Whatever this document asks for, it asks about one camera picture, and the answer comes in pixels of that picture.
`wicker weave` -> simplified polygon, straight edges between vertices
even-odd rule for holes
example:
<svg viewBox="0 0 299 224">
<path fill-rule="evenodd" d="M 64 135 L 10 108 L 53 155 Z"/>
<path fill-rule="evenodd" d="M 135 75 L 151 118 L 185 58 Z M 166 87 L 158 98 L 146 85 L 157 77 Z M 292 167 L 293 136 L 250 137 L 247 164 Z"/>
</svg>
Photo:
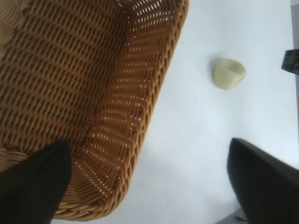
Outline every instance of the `wicker weave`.
<svg viewBox="0 0 299 224">
<path fill-rule="evenodd" d="M 188 3 L 32 0 L 23 7 L 0 61 L 0 170 L 69 139 L 72 179 L 55 218 L 100 218 L 123 200 Z"/>
</svg>

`gray floor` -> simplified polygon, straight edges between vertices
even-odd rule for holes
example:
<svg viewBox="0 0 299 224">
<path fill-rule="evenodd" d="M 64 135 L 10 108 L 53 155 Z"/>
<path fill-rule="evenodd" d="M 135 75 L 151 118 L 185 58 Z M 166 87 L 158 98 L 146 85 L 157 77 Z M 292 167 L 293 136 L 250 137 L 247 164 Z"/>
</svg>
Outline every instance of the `gray floor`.
<svg viewBox="0 0 299 224">
<path fill-rule="evenodd" d="M 299 5 L 292 6 L 294 49 L 299 49 Z M 299 97 L 299 76 L 296 76 L 297 97 Z"/>
</svg>

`wicker basket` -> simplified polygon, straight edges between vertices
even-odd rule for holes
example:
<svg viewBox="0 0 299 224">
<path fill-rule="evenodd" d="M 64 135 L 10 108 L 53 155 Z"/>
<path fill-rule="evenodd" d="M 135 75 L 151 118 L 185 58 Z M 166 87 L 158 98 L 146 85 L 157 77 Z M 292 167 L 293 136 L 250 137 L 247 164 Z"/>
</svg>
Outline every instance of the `wicker basket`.
<svg viewBox="0 0 299 224">
<path fill-rule="evenodd" d="M 128 191 L 189 2 L 3 2 L 0 171 L 68 139 L 72 179 L 55 218 L 104 217 Z"/>
</svg>

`pale yellow stone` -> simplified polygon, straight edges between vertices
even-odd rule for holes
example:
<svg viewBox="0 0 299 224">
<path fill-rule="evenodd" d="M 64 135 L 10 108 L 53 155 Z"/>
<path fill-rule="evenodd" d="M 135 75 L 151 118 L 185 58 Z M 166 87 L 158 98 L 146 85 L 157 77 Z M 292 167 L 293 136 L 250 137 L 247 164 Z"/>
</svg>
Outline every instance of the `pale yellow stone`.
<svg viewBox="0 0 299 224">
<path fill-rule="evenodd" d="M 231 90 L 236 87 L 246 76 L 245 67 L 238 61 L 221 60 L 214 69 L 214 82 L 224 90 Z"/>
</svg>

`white table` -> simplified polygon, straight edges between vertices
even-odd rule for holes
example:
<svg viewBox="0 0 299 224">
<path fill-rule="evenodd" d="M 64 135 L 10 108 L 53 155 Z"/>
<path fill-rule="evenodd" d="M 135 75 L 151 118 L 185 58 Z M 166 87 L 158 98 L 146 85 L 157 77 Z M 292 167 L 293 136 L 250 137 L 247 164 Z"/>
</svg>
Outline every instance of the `white table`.
<svg viewBox="0 0 299 224">
<path fill-rule="evenodd" d="M 238 207 L 226 171 L 234 136 L 299 166 L 295 77 L 280 69 L 293 48 L 291 21 L 289 0 L 191 0 L 130 191 L 91 224 L 221 220 Z M 247 68 L 232 91 L 213 84 L 219 58 Z"/>
</svg>

